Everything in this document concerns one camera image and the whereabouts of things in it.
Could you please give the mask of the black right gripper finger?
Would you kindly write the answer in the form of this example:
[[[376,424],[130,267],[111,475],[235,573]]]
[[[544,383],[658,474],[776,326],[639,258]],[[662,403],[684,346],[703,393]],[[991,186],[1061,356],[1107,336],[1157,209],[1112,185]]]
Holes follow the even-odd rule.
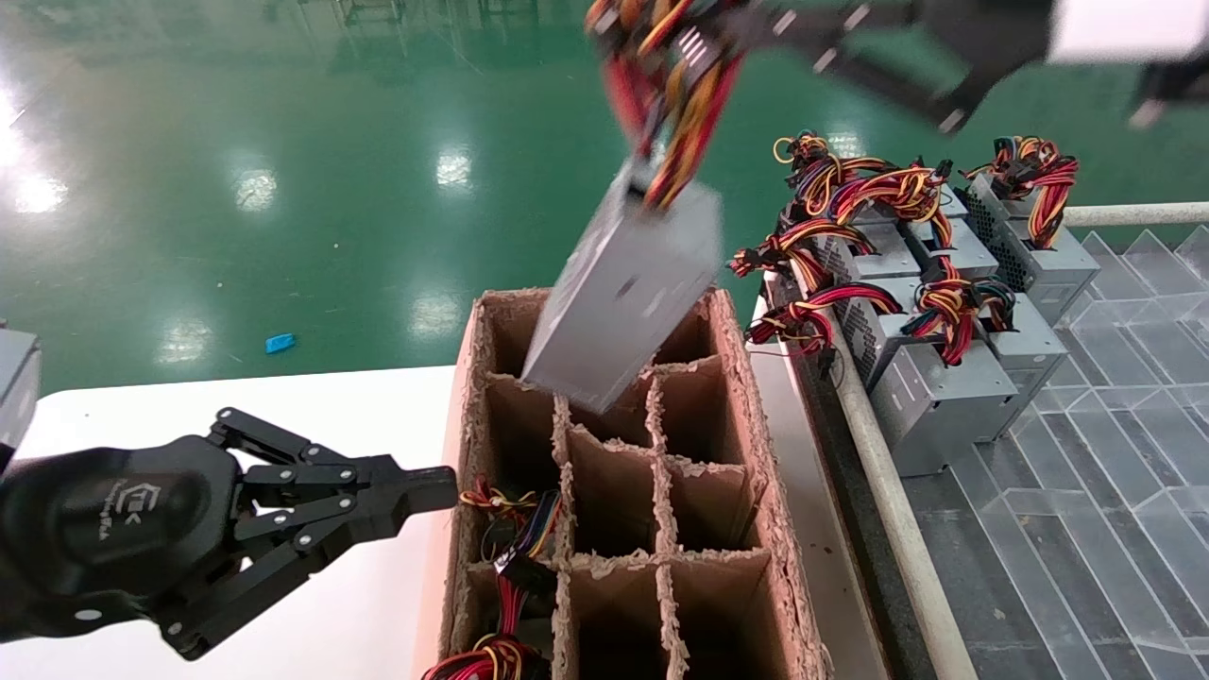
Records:
[[[852,1],[838,6],[751,1],[728,12],[728,30],[747,50],[812,53],[838,46],[858,29],[915,25],[924,8],[924,1]]]
[[[904,73],[835,46],[812,62],[812,73],[841,77],[903,111],[914,113],[942,133],[962,129],[983,103],[983,82],[976,77],[965,77],[954,90],[929,90]]]

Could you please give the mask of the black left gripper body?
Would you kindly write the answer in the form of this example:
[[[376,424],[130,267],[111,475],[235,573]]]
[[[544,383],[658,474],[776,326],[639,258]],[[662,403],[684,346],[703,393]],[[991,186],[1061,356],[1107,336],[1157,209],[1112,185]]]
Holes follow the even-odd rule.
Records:
[[[158,620],[229,570],[239,473],[203,436],[15,462],[2,476],[2,641]]]

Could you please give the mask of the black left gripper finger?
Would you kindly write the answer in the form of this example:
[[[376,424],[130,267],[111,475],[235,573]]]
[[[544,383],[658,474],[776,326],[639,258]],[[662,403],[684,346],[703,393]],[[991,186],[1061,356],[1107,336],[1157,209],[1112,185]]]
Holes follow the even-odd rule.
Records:
[[[197,661],[345,555],[392,538],[405,501],[311,501],[233,521],[198,567],[156,606],[164,642]]]
[[[391,455],[348,457],[235,408],[216,413],[208,443],[260,461],[239,474],[239,484],[243,499],[261,508],[357,499],[361,492],[377,514],[426,514],[458,503],[456,473],[449,466],[404,469]]]

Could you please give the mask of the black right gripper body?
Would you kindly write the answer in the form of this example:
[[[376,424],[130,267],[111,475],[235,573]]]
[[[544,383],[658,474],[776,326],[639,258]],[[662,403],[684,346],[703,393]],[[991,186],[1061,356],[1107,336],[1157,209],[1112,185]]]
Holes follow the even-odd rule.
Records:
[[[953,96],[985,96],[1020,68],[1045,60],[1053,1],[924,1],[929,34],[970,69]]]

